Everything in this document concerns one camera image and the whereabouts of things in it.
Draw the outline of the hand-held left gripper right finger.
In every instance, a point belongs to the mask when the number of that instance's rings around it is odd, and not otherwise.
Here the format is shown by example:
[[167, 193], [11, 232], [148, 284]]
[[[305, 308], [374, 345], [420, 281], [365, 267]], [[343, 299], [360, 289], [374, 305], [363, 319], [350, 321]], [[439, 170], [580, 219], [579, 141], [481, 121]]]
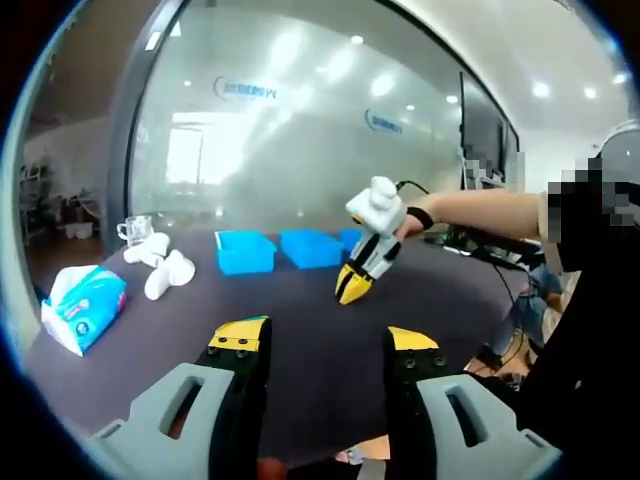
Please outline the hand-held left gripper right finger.
[[451, 373], [422, 333], [388, 327], [384, 391], [389, 479], [547, 479], [561, 460], [475, 377]]

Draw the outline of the person's right hand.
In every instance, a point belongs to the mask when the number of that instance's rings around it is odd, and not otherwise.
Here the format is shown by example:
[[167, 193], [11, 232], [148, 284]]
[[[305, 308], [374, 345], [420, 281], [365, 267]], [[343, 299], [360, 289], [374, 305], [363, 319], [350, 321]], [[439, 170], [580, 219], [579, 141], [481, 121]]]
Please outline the person's right hand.
[[422, 234], [434, 226], [431, 215], [425, 210], [410, 206], [401, 225], [395, 231], [395, 236], [399, 241], [404, 241], [415, 235]]

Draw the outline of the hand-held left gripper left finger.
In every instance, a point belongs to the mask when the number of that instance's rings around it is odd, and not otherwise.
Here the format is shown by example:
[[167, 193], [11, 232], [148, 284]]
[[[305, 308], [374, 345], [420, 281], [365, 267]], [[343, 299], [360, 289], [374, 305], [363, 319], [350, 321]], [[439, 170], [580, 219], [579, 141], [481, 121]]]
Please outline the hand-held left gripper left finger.
[[196, 363], [138, 395], [89, 439], [115, 479], [255, 479], [271, 359], [267, 315], [217, 328]]

